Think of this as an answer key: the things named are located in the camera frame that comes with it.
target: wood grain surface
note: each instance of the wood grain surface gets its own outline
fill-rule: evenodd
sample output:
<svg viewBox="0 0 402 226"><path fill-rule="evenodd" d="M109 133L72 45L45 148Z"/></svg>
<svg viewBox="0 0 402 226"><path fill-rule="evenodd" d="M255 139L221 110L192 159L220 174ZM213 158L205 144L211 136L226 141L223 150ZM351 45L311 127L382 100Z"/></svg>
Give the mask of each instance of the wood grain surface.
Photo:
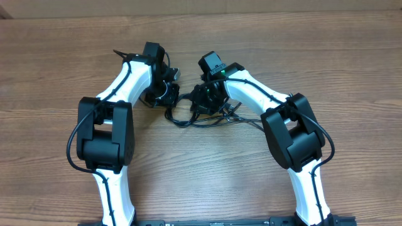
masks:
<svg viewBox="0 0 402 226"><path fill-rule="evenodd" d="M181 93L201 83L197 62L215 50L274 90L306 95L337 148L322 168L332 213L402 224L402 12L370 11L1 20L0 225L102 218L93 177L70 167L65 145L79 100L120 72L112 49L141 53L146 41L180 68ZM177 107L178 118L189 105ZM288 173L262 132L179 129L163 112L133 109L129 189L139 219L293 214ZM245 107L239 114L258 118Z"/></svg>
<svg viewBox="0 0 402 226"><path fill-rule="evenodd" d="M0 0L6 18L399 10L402 0Z"/></svg>

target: black motor bracket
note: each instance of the black motor bracket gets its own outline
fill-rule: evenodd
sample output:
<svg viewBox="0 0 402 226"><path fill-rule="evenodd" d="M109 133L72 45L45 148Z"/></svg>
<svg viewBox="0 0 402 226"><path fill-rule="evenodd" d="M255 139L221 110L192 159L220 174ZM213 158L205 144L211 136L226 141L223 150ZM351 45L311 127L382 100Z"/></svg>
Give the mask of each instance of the black motor bracket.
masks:
<svg viewBox="0 0 402 226"><path fill-rule="evenodd" d="M190 110L211 116L222 110L225 100L229 97L225 90L224 81L214 82L214 80L227 78L244 70L244 67L238 63L227 66L222 63L214 51L204 55L198 61L198 65L203 71L201 79L205 84L196 85L191 92L192 106Z"/></svg>
<svg viewBox="0 0 402 226"><path fill-rule="evenodd" d="M141 54L128 53L123 62L143 62L152 68L151 85L144 91L145 101L151 106L175 107L179 85L173 83L180 78L178 68L169 68L163 61L165 49L159 43L146 42Z"/></svg>
<svg viewBox="0 0 402 226"><path fill-rule="evenodd" d="M83 97L78 108L78 122L101 100ZM112 131L95 129L95 124L102 125L105 120L112 120ZM127 166L134 154L134 126L131 103L124 101L104 102L91 114L77 131L77 156L85 160L90 170L107 169L120 173L122 166Z"/></svg>
<svg viewBox="0 0 402 226"><path fill-rule="evenodd" d="M276 162L284 169L301 172L303 166L321 158L325 139L315 125L291 108L317 122L307 98L302 94L292 95L277 108L267 109L261 120L269 150ZM285 124L288 119L297 121L297 126L288 130Z"/></svg>

